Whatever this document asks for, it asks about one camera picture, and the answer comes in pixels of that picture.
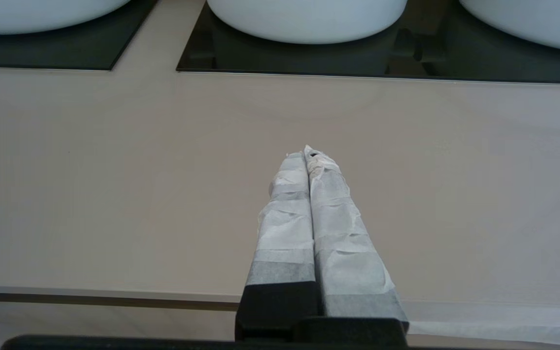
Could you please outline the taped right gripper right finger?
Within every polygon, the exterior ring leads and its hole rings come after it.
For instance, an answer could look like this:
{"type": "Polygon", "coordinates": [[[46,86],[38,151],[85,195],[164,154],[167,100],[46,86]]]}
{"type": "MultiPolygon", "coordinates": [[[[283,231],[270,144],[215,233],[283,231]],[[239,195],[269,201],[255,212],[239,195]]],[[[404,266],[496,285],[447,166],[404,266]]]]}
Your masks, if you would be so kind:
{"type": "Polygon", "coordinates": [[[304,149],[323,316],[304,322],[310,343],[406,347],[409,321],[340,167],[304,149]]]}

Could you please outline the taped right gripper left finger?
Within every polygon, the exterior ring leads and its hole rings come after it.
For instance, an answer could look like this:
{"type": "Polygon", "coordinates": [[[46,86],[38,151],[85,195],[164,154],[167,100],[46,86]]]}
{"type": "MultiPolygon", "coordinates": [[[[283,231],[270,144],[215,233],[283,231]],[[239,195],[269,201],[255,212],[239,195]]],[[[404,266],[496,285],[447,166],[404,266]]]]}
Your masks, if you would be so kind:
{"type": "Polygon", "coordinates": [[[235,339],[290,341],[296,324],[318,315],[309,177],[304,153],[297,152],[282,161],[259,215],[235,339]]]}

